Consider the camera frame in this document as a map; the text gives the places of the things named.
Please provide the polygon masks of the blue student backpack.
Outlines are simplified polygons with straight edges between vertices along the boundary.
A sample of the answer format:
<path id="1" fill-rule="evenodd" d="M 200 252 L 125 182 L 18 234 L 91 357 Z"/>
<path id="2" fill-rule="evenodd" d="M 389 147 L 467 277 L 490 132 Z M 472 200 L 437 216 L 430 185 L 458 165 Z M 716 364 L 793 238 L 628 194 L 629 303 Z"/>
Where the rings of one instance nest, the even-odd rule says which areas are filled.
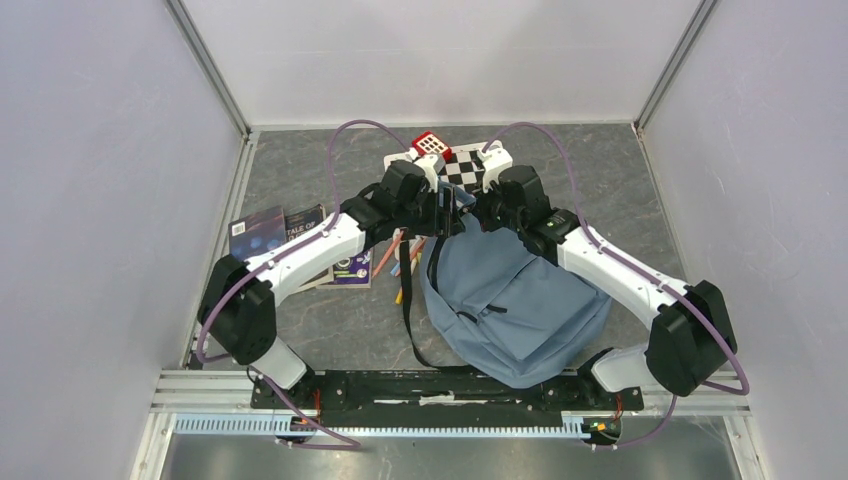
<path id="1" fill-rule="evenodd" d="M 514 389 L 559 375 L 602 333 L 611 297 L 506 229 L 436 237 L 418 266 L 427 315 L 469 366 Z"/>

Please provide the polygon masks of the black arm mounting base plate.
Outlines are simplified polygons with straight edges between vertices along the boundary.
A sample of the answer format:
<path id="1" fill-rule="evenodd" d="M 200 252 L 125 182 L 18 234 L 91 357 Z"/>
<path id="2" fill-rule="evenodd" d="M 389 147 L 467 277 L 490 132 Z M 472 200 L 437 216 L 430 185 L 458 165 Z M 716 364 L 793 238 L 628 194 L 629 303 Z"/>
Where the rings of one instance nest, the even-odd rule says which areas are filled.
<path id="1" fill-rule="evenodd" d="M 326 427 L 555 427 L 564 412 L 640 412 L 642 391 L 605 391 L 588 375 L 567 371 L 514 389 L 464 369 L 326 370 L 306 374 L 287 392 Z"/>

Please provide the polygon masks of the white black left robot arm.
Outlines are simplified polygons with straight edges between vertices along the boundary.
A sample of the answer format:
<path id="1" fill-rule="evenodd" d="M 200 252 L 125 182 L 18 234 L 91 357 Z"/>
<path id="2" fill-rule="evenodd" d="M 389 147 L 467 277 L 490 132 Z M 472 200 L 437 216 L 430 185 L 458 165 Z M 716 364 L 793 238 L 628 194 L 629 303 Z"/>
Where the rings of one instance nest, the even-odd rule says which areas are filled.
<path id="1" fill-rule="evenodd" d="M 276 309 L 307 280 L 390 239 L 395 232 L 434 236 L 455 226 L 452 191 L 440 181 L 444 159 L 428 154 L 390 163 L 382 179 L 345 200 L 339 212 L 265 254 L 213 266 L 198 311 L 199 338 L 208 335 L 239 365 L 276 385 L 290 407 L 314 394 L 307 364 L 279 337 Z"/>

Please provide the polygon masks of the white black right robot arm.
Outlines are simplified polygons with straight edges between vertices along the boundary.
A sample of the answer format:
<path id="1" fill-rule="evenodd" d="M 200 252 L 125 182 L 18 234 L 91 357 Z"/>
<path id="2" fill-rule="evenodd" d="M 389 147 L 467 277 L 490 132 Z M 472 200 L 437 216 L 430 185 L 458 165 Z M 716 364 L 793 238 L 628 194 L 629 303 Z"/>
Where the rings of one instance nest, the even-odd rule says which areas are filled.
<path id="1" fill-rule="evenodd" d="M 745 395 L 750 386 L 721 290 L 689 285 L 636 260 L 579 216 L 555 209 L 536 171 L 526 165 L 484 173 L 474 216 L 490 231 L 507 228 L 531 253 L 607 293 L 648 329 L 642 345 L 612 349 L 577 382 L 580 400 L 602 408 L 618 391 L 660 386 L 685 397 L 700 386 Z"/>

